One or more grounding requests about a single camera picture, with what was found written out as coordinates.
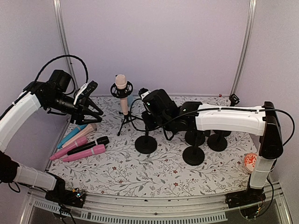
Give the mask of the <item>beige pink microphone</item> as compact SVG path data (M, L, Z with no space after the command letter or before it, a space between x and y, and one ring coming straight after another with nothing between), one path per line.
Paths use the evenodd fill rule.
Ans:
M70 138L67 142L65 142L62 145L62 148L67 147L71 143L73 143L75 140L81 138L81 137L86 137L89 133L96 131L98 126L96 124L88 124L84 129L79 131L76 135L74 135L72 138Z

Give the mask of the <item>blue microphone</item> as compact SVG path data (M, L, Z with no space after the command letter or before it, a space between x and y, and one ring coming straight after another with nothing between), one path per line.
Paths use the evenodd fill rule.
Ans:
M70 140L73 136L83 130L87 125L78 125L70 133L68 133L57 145L57 148L60 149L63 144Z

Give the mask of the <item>black microphone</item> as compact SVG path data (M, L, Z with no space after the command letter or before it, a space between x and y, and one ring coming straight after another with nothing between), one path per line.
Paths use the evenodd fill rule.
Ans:
M100 137L100 138L98 138L94 141L91 141L91 142L86 143L82 146L79 146L77 148L72 149L71 151L69 151L67 153L67 155L72 155L72 154L75 154L75 153L82 152L82 151L90 149L90 148L92 148L96 145L101 145L101 144L107 145L108 143L109 143L109 138L107 136L103 136L103 137Z

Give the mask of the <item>black tripod shockmount stand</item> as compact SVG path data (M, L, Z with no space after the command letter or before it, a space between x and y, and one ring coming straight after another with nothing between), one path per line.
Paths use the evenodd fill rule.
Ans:
M118 74L115 77L115 83L110 88L110 93L114 98L120 100L121 112L123 115L123 121L121 123L121 127L117 133L118 136L121 134L121 130L124 124L130 123L132 120L141 118L131 115L128 107L128 96L130 96L133 92L133 85L127 80L126 76L123 74Z

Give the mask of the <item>pink microphone back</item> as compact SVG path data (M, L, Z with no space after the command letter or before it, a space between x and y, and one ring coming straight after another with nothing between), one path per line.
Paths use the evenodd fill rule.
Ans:
M63 162L71 162L79 159L83 159L85 157L89 157L92 155L98 155L104 153L106 151L105 145L96 145L90 149L84 150L82 152L78 152L72 155L69 155L62 159Z

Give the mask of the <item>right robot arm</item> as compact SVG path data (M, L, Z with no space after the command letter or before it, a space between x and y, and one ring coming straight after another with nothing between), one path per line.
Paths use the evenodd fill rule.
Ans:
M177 106L163 89L138 92L146 111L142 118L149 130L162 128L172 134L181 131L202 134L204 131L250 133L260 138L256 165L249 187L242 192L242 200L252 203L260 195L274 161L283 153L280 123L272 102L263 106L215 106L189 101Z

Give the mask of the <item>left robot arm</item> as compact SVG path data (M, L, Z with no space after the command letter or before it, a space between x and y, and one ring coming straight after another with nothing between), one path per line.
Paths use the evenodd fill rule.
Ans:
M19 135L21 129L29 126L29 121L40 109L49 113L70 115L71 122L87 125L101 122L103 111L92 102L90 95L98 87L95 81L83 84L75 97L66 91L71 75L63 70L55 70L48 81L33 81L26 86L19 97L9 106L0 118L0 181L21 183L30 187L51 190L60 203L69 199L69 191L58 185L59 178L44 171L25 166L14 161L7 148Z

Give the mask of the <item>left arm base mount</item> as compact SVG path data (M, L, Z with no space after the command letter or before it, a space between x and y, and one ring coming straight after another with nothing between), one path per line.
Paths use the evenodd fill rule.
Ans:
M86 198L84 189L66 189L64 185L58 184L53 190L47 191L45 199L55 203L68 205L76 208L83 208Z

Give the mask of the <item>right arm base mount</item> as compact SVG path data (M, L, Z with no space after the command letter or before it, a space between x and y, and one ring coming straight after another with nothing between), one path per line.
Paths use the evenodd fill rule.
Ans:
M225 203L229 208L245 206L252 203L264 201L265 193L262 189L253 189L249 185L245 190L227 193L225 195Z

